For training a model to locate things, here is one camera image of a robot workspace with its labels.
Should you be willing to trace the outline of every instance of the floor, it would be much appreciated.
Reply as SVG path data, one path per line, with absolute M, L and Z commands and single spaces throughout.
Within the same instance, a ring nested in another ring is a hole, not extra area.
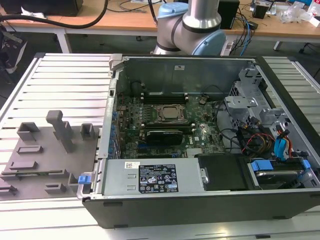
M 17 33 L 26 38 L 26 45 L 23 57 L 18 64 L 17 70 L 10 75 L 16 83 L 24 74 L 34 55 L 42 53 L 60 53 L 59 43 L 55 41 L 53 34 L 48 33 Z M 74 53 L 123 53 L 123 54 L 149 54 L 156 46 L 156 38 L 143 36 L 142 41 L 137 41 L 135 36 L 116 35 L 82 35 L 70 34 L 70 44 Z M 273 41 L 253 41 L 250 43 L 244 55 L 246 56 L 279 56 L 295 57 L 302 66 L 311 74 L 320 67 L 320 45 L 306 47 L 304 53 L 299 49 L 304 43 L 286 42 L 282 44 L 280 51 L 274 51 Z M 315 78 L 320 83 L 320 73 Z M 14 89 L 15 84 L 7 83 L 3 77 L 0 78 L 0 108 L 6 102 L 6 98 Z

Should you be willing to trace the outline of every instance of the table leg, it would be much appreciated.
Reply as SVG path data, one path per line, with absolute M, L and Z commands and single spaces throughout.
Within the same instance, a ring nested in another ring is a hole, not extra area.
M 220 53 L 221 56 L 229 56 L 230 51 L 234 45 L 234 42 L 237 40 L 236 35 L 228 35 L 226 37 L 225 43 L 223 45 L 222 51 Z
M 58 41 L 62 50 L 63 54 L 70 54 L 72 53 L 71 46 L 69 43 L 68 35 L 66 34 L 66 30 L 64 28 L 59 28 L 55 32 L 56 36 L 58 37 Z
M 275 44 L 274 47 L 273 47 L 273 50 L 279 51 L 282 43 L 283 43 L 282 41 L 277 41 L 276 44 Z

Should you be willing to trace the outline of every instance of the cpu socket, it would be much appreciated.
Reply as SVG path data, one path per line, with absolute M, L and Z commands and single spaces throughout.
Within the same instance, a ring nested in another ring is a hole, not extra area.
M 184 108 L 181 105 L 161 105 L 156 107 L 158 123 L 184 123 Z

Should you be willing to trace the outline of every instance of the power supply label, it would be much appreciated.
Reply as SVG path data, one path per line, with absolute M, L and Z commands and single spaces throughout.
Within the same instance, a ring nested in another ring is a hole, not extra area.
M 176 165 L 140 165 L 139 192 L 142 194 L 179 192 Z

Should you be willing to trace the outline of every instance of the blue cable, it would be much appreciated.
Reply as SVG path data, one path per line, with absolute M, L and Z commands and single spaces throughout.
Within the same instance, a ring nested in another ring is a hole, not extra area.
M 245 20 L 245 23 L 246 23 L 246 25 L 247 25 L 247 27 L 248 27 L 248 35 L 247 35 L 247 37 L 246 37 L 245 44 L 244 44 L 244 47 L 243 47 L 243 49 L 242 49 L 242 51 L 241 51 L 241 53 L 240 53 L 240 56 L 242 56 L 242 54 L 244 54 L 245 50 L 247 49 L 248 41 L 249 41 L 249 39 L 250 39 L 250 27 L 249 27 L 249 23 L 248 23 L 248 21 L 247 21 L 246 19 L 244 19 L 244 20 Z

